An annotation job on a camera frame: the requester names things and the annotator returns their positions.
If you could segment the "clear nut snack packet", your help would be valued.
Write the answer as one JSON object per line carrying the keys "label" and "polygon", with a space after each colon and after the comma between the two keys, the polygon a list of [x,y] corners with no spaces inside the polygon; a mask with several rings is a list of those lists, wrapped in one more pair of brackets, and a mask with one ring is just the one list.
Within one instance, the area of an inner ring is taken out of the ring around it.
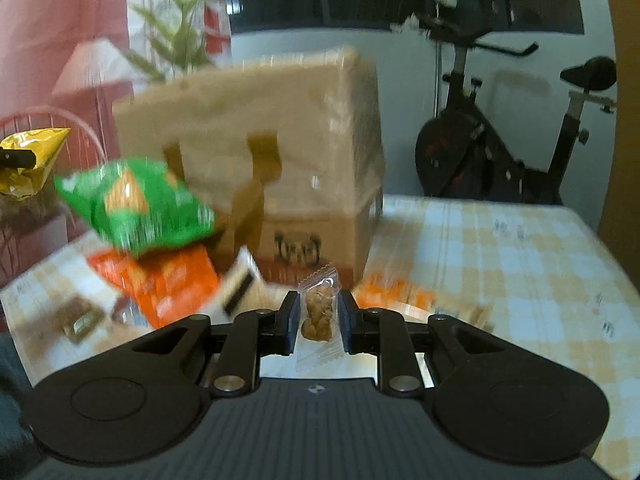
{"label": "clear nut snack packet", "polygon": [[310,373],[342,355],[337,309],[341,289],[340,276],[332,264],[322,266],[298,284],[300,326],[294,350],[297,373]]}

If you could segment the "green chip bag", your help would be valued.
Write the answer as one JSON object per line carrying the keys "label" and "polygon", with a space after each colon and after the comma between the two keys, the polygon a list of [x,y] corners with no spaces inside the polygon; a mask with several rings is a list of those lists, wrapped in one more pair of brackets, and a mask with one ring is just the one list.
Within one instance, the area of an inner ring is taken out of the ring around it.
{"label": "green chip bag", "polygon": [[112,160],[56,177],[54,187],[99,237],[133,257],[188,246],[215,232],[215,213],[157,160]]}

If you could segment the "gold foil snack bag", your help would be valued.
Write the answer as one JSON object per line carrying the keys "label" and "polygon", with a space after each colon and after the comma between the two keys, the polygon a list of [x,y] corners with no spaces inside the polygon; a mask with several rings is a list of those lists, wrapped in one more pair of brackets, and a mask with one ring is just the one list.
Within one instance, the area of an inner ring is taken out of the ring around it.
{"label": "gold foil snack bag", "polygon": [[1,140],[1,194],[26,200],[38,194],[61,153],[70,128],[40,128]]}

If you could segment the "orange snack packet right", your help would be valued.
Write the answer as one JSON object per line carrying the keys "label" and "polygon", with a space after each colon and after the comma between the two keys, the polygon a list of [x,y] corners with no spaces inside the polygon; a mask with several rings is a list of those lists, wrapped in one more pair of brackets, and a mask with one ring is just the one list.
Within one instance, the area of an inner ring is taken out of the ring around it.
{"label": "orange snack packet right", "polygon": [[432,290],[383,273],[365,276],[352,290],[352,296],[361,309],[410,306],[429,311],[436,301]]}

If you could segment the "orange snack bag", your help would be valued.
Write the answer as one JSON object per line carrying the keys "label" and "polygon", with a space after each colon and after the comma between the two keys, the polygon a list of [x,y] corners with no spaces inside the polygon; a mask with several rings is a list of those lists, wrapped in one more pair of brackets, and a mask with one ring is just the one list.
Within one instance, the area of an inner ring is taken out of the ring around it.
{"label": "orange snack bag", "polygon": [[86,260],[101,278],[134,300],[153,328],[198,312],[220,286],[220,277],[202,245],[140,259],[110,249]]}

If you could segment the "small brown snack packet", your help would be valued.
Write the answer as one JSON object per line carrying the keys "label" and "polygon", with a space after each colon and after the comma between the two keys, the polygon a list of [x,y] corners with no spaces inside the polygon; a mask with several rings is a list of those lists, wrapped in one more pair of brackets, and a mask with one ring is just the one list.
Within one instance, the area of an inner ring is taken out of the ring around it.
{"label": "small brown snack packet", "polygon": [[105,318],[105,312],[88,299],[73,296],[54,312],[54,326],[72,344],[80,344]]}

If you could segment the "brown cardboard box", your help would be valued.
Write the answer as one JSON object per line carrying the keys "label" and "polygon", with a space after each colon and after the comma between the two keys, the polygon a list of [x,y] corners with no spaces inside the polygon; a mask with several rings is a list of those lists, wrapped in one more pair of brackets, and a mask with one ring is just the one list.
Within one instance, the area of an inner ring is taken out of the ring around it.
{"label": "brown cardboard box", "polygon": [[375,64],[352,47],[200,70],[117,101],[120,152],[166,162],[216,214],[209,255],[241,248],[294,285],[326,264],[363,276],[383,206]]}

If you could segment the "checkered floral bedsheet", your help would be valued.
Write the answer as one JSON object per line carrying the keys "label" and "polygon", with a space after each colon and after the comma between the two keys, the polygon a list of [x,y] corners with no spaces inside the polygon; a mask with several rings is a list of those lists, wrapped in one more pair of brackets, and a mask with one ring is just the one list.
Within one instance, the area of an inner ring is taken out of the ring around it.
{"label": "checkered floral bedsheet", "polygon": [[[70,298],[104,310],[117,294],[87,266],[81,237],[22,274],[1,303],[32,382],[132,337],[104,323],[72,344],[47,317]],[[611,405],[596,461],[639,472],[639,295],[574,211],[386,196],[367,269],[490,307],[495,334],[593,379]]]}

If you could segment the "black exercise bike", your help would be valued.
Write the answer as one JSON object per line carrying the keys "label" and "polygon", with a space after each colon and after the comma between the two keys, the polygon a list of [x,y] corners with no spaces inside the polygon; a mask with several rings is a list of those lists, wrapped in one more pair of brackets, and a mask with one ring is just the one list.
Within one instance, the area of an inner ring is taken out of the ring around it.
{"label": "black exercise bike", "polygon": [[[566,110],[570,86],[559,80],[562,67],[587,61],[593,55],[614,54],[614,36],[608,0],[580,0],[585,33],[582,36],[539,32],[496,32],[499,46],[521,47],[537,40],[541,51],[529,60],[509,60],[490,53],[474,53],[468,67],[485,79],[480,107],[498,130],[508,151],[536,169],[547,168]],[[610,180],[614,151],[615,116],[596,104],[585,106],[585,128],[590,140],[578,148],[561,185],[561,198],[585,218],[599,222]]]}

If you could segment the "pink printed backdrop curtain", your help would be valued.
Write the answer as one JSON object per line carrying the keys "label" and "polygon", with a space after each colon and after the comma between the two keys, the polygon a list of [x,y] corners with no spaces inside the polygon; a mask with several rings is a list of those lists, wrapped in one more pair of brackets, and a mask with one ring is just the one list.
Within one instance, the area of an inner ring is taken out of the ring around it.
{"label": "pink printed backdrop curtain", "polygon": [[213,65],[224,0],[1,0],[1,130],[70,129],[58,168],[119,153],[112,106]]}

